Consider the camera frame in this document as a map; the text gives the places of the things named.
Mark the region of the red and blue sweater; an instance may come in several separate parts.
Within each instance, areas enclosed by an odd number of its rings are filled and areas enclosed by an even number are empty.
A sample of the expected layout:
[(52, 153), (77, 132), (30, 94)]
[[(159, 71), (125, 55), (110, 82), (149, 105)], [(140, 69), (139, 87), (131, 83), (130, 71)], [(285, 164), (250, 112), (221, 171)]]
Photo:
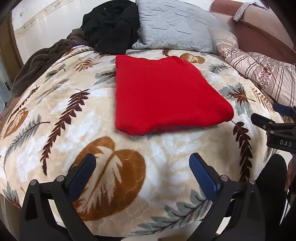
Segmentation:
[(118, 55), (115, 127), (132, 136), (228, 122), (232, 105), (193, 64), (177, 56), (149, 60)]

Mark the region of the striped floral pink pillow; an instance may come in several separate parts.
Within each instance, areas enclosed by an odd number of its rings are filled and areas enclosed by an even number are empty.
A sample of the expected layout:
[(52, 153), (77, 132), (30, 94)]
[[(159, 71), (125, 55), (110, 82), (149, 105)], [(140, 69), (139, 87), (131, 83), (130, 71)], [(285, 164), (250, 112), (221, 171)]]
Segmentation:
[(211, 28), (210, 34), (224, 60), (275, 102), (295, 106), (295, 65), (257, 52), (239, 49), (233, 33)]

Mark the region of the brown pink upholstered headboard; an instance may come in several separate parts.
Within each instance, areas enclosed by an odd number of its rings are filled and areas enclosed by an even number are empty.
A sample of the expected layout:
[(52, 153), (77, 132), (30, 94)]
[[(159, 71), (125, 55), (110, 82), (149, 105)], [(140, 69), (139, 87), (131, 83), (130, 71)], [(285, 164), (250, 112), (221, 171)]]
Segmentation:
[(242, 51), (295, 64), (295, 45), (273, 12), (238, 1), (213, 1), (210, 12), (229, 25)]

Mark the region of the beige leaf-pattern fleece blanket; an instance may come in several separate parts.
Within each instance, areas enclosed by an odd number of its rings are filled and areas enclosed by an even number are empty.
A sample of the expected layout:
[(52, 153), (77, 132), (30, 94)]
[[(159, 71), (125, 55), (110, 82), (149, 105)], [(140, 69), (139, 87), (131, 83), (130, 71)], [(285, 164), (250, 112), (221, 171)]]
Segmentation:
[(259, 175), (273, 150), (250, 117), (282, 117), (250, 80), (212, 54), (127, 54), (187, 60), (232, 105), (233, 119), (177, 132), (121, 133), (115, 128), (115, 56), (75, 49), (23, 93), (1, 128), (1, 194), (10, 203), (22, 207), (31, 180), (66, 175), (92, 153), (96, 168), (73, 204), (81, 219), (95, 235), (152, 235), (200, 221), (212, 205), (190, 170), (192, 153), (234, 181)]

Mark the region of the light grey quilted pillow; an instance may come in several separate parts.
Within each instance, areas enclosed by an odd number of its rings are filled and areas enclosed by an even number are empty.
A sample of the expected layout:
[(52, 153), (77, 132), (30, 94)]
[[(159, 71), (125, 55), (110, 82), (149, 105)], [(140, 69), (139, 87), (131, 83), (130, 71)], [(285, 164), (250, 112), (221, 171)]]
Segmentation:
[(229, 31), (212, 13), (183, 1), (136, 1), (139, 39), (132, 49), (176, 49), (218, 54), (211, 29)]

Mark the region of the dark brown fuzzy blanket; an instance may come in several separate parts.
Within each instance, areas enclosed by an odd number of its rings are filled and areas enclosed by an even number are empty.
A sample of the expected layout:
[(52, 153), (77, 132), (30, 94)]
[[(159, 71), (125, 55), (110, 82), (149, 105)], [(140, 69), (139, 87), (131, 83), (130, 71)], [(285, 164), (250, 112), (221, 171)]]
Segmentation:
[(43, 75), (57, 60), (73, 47), (87, 45), (81, 28), (74, 29), (66, 39), (60, 39), (53, 46), (34, 53), (22, 67), (11, 88), (12, 96), (22, 93)]

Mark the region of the black garment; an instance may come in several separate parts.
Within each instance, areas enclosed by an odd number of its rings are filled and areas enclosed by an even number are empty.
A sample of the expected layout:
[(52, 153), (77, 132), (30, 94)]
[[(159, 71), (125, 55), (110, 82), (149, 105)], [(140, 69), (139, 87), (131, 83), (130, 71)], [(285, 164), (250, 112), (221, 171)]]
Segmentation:
[(81, 29), (97, 52), (123, 55), (138, 40), (139, 13), (131, 1), (107, 1), (85, 14)]

